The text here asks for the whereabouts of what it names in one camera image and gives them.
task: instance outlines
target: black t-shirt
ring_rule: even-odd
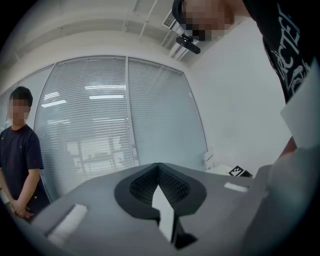
[[[307,76],[316,53],[310,0],[243,0],[263,36],[265,52],[280,78],[285,101]]]
[[[25,125],[19,130],[5,129],[0,134],[0,167],[12,197],[17,200],[31,169],[43,169],[40,142],[36,133]],[[49,204],[40,179],[27,206],[38,213]]]

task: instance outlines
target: horizontal blinds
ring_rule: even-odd
[[[57,64],[35,119],[51,200],[79,184],[134,166],[126,108],[126,59]]]
[[[205,136],[184,74],[133,58],[129,58],[128,74],[140,165],[164,162],[204,170]]]

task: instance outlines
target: hand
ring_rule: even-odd
[[[21,202],[19,202],[18,200],[14,200],[10,204],[10,209],[13,213],[15,213],[16,215],[18,215],[22,218],[29,219],[31,216],[34,215],[34,214],[28,212],[27,210],[30,210],[30,209],[28,207],[26,207],[24,204],[22,204]]]

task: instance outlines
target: person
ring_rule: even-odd
[[[315,57],[309,33],[315,17],[312,3],[287,0],[174,0],[172,14],[178,23],[200,41],[227,30],[236,16],[250,17],[262,34],[269,61],[277,73],[285,102],[298,90]],[[291,137],[280,157],[297,149]]]
[[[50,204],[40,179],[40,142],[26,124],[32,102],[30,90],[17,87],[9,98],[12,126],[0,134],[0,185],[10,210],[28,221]]]

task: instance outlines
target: dark navy t-shirt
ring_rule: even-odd
[[[28,125],[19,130],[9,127],[0,134],[0,167],[15,200],[20,196],[29,170],[44,168],[38,136]],[[37,214],[48,204],[40,179],[27,206],[31,213]]]

